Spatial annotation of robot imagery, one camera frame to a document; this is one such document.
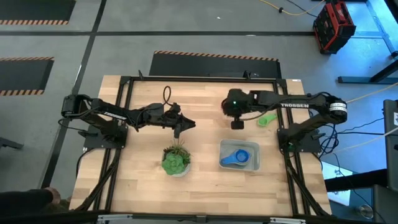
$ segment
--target plant pot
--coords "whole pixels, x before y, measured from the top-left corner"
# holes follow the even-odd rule
[[[164,152],[164,153],[163,153],[162,161],[165,161],[165,160],[166,160],[166,155],[167,155],[167,154],[168,154],[168,152]],[[189,163],[188,165],[185,166],[185,170],[184,170],[182,173],[173,174],[173,175],[170,175],[170,176],[172,176],[172,177],[183,177],[183,176],[185,176],[185,175],[189,172],[190,169],[191,169],[191,163]]]

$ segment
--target orange striped tape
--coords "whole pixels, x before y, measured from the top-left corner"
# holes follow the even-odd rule
[[[19,58],[0,58],[0,61],[15,61],[15,60],[54,60],[54,57],[19,57]]]
[[[0,96],[43,95],[44,90],[0,90]]]
[[[67,25],[62,20],[0,20],[0,25]]]
[[[167,50],[156,50],[154,54],[172,54],[172,55],[188,55],[188,56],[200,56],[200,57],[219,57],[219,58],[237,58],[237,59],[248,59],[248,60],[270,60],[279,61],[276,58],[267,57],[250,57],[250,56],[238,56],[238,55],[220,55],[220,54],[206,54],[206,53],[191,53],[191,52],[174,52]]]

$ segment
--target green plant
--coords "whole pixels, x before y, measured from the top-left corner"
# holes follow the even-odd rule
[[[183,148],[183,142],[173,142],[170,147],[164,149],[165,158],[162,167],[168,175],[181,174],[186,166],[191,163],[190,153]]]

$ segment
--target gray floor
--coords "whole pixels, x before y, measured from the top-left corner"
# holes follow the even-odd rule
[[[300,12],[286,1],[270,1],[293,13]],[[317,4],[295,1],[308,9]],[[392,42],[398,39],[396,22],[385,12],[382,1],[371,0],[389,32]],[[91,30],[100,0],[79,0],[69,25],[0,26],[0,30]],[[357,31],[377,32],[364,3],[348,3]],[[292,17],[257,0],[113,0],[108,1],[100,31],[154,30],[238,30],[238,31],[311,31],[313,18]],[[53,56],[53,66],[42,96],[0,97],[0,136],[25,144],[23,150],[0,150],[0,191],[27,190],[39,186],[58,129],[62,98],[74,84],[88,37],[0,37],[0,57]],[[103,75],[149,73],[155,50],[208,52],[278,58],[283,78],[303,80],[308,93],[328,91],[350,100],[384,88],[384,85],[338,84],[338,76],[372,76],[392,62],[381,38],[352,38],[337,55],[320,55],[313,37],[244,37],[244,36],[109,36],[97,37],[81,84],[80,93],[95,97]],[[396,100],[398,87],[349,104],[349,120],[338,126],[342,131],[382,117],[382,102]],[[70,124],[78,128],[79,121]],[[382,121],[362,131],[383,132]],[[336,149],[342,167],[355,172],[386,167],[384,141],[339,153],[338,150],[367,141],[375,136],[340,136]],[[62,197],[71,196],[75,166],[83,147],[83,138],[68,131],[57,164],[52,187]],[[334,156],[324,160],[336,164]]]

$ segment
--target wooden tabletop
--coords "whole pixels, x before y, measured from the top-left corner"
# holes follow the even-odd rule
[[[115,103],[120,76],[105,76],[99,98]],[[287,80],[290,94],[304,94],[300,80]],[[230,88],[270,90],[263,83],[208,82],[134,82],[130,109],[162,101],[164,86],[172,88],[170,102],[181,106],[184,116],[197,126],[184,131],[180,139],[192,155],[190,172],[184,177],[171,177],[160,165],[162,150],[173,139],[171,129],[146,126],[137,133],[129,128],[126,147],[122,150],[113,195],[112,212],[173,213],[207,215],[292,215],[285,164],[279,153],[274,120],[266,128],[256,121],[246,121],[244,130],[232,130],[231,118],[220,104]],[[294,121],[308,119],[308,111],[292,110]],[[222,139],[253,141],[260,145],[261,164],[257,172],[222,169],[218,165]],[[98,182],[104,150],[87,154],[81,162],[70,208],[76,208]],[[311,154],[301,153],[305,183],[316,201],[330,211],[320,163]],[[107,185],[101,206],[104,207]],[[296,186],[299,210],[303,213],[300,191]]]

